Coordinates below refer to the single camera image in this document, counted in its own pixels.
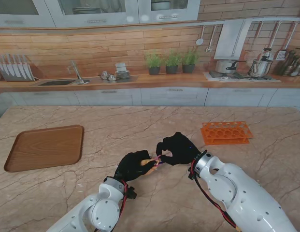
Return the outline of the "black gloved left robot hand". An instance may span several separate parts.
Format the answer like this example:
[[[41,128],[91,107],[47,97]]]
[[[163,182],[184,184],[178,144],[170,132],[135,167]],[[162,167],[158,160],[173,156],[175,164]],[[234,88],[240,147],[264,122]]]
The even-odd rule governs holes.
[[[120,161],[114,178],[125,182],[132,181],[153,171],[157,165],[157,160],[149,156],[147,150],[131,152],[125,155]]]

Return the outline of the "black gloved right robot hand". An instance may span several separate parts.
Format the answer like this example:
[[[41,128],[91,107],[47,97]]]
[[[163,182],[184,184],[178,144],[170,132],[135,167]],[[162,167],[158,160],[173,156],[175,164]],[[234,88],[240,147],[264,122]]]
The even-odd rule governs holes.
[[[190,164],[200,154],[195,145],[183,134],[176,132],[157,144],[156,155],[169,165]]]

